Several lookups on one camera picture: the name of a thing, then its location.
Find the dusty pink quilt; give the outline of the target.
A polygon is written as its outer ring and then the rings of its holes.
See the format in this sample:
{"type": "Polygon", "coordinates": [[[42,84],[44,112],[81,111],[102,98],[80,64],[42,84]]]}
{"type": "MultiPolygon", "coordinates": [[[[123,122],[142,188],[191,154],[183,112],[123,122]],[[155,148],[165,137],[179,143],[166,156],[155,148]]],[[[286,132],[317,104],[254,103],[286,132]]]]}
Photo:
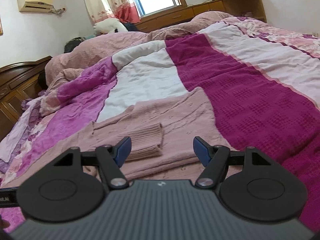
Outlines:
{"type": "Polygon", "coordinates": [[[187,23],[165,27],[150,33],[129,31],[100,35],[81,42],[70,53],[53,57],[45,66],[46,82],[50,85],[64,69],[86,69],[100,60],[139,44],[155,40],[173,40],[194,34],[231,14],[220,11],[207,11],[195,16],[187,23]]]}

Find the pink knit cardigan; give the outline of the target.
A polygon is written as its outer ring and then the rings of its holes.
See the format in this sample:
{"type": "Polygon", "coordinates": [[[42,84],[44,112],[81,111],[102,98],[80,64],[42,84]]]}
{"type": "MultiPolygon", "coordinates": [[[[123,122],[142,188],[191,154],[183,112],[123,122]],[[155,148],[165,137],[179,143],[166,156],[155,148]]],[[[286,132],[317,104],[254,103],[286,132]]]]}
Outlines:
{"type": "Polygon", "coordinates": [[[121,171],[129,180],[156,177],[159,172],[198,161],[193,139],[231,147],[215,126],[212,104],[200,87],[177,97],[137,102],[103,122],[90,122],[80,131],[49,146],[34,142],[31,151],[13,161],[1,187],[21,185],[70,147],[92,151],[130,137],[131,153],[121,171]]]}

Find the dark wooden headboard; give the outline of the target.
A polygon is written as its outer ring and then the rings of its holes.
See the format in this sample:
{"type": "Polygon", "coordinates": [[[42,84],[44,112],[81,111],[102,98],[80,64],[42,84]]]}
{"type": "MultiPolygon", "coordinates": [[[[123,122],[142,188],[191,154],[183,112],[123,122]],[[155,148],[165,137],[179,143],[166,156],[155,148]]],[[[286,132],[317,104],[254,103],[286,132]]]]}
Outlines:
{"type": "Polygon", "coordinates": [[[22,115],[22,101],[38,97],[42,90],[38,77],[44,73],[51,58],[47,56],[37,61],[18,62],[1,68],[1,139],[22,115]]]}

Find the beige wall air conditioner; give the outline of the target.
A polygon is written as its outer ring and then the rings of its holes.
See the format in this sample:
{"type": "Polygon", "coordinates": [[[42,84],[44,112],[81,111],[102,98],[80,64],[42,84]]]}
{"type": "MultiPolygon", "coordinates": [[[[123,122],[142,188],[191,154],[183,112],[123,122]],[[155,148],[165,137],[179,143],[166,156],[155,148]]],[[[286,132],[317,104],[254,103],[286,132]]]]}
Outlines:
{"type": "Polygon", "coordinates": [[[53,0],[17,0],[19,12],[52,13],[60,15],[66,8],[55,9],[53,0]]]}

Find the lilac floral pillow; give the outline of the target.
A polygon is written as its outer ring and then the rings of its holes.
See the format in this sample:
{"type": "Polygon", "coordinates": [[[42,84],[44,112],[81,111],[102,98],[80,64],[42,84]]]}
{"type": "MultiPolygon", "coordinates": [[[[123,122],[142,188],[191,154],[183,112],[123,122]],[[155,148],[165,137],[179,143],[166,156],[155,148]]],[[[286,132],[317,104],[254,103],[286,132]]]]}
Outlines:
{"type": "Polygon", "coordinates": [[[26,141],[33,127],[40,120],[40,103],[43,96],[26,103],[27,109],[8,135],[1,141],[1,173],[5,174],[13,158],[17,155],[22,142],[26,141]]]}

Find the white plush toy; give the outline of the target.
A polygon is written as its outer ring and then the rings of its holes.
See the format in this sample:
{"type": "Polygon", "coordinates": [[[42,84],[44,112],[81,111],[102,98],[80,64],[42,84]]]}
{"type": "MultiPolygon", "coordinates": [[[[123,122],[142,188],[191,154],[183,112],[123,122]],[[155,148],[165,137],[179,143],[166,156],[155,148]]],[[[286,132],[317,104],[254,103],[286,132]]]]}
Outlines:
{"type": "Polygon", "coordinates": [[[107,18],[101,22],[95,23],[93,29],[96,33],[101,34],[128,32],[125,25],[123,25],[117,18],[107,18]]]}

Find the light wooden side cabinet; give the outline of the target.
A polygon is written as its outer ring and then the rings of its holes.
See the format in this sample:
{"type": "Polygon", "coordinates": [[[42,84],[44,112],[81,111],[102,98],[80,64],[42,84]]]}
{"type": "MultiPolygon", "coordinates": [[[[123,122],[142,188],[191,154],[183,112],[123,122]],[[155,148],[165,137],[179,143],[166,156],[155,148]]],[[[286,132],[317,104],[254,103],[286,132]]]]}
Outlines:
{"type": "Polygon", "coordinates": [[[262,0],[214,0],[201,4],[164,9],[144,16],[136,24],[139,31],[151,31],[171,25],[188,22],[193,17],[207,11],[226,12],[237,17],[251,17],[267,22],[262,0]]]}

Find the patchwork magenta white bedspread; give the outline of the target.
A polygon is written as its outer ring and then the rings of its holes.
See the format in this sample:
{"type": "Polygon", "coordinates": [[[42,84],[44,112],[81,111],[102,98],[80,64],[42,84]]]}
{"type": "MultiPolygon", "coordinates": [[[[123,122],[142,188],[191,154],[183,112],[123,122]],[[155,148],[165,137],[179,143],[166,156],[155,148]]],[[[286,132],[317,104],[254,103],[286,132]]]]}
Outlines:
{"type": "MultiPolygon", "coordinates": [[[[319,39],[251,18],[225,18],[192,35],[121,50],[86,69],[65,69],[49,85],[42,118],[13,161],[34,142],[54,146],[137,102],[197,87],[231,149],[257,147],[306,185],[300,221],[318,231],[319,39]]],[[[197,161],[139,179],[195,179],[200,172],[197,161]]]]}

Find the floral cream curtain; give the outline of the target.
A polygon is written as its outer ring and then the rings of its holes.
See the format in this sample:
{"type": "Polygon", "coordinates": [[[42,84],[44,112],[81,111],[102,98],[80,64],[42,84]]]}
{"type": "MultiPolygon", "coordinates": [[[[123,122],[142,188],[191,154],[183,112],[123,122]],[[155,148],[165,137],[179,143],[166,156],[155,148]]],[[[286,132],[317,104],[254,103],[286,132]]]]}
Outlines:
{"type": "Polygon", "coordinates": [[[122,23],[138,23],[140,16],[134,0],[84,0],[93,23],[117,18],[122,23]]]}

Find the dark bag behind quilt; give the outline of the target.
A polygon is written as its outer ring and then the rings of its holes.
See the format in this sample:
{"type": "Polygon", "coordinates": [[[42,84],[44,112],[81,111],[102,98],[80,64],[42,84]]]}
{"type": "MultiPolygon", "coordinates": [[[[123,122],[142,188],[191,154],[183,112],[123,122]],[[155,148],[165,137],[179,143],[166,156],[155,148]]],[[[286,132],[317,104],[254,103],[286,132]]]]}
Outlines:
{"type": "Polygon", "coordinates": [[[79,46],[80,43],[84,42],[86,39],[84,37],[76,37],[68,41],[64,46],[64,53],[70,53],[79,46]]]}

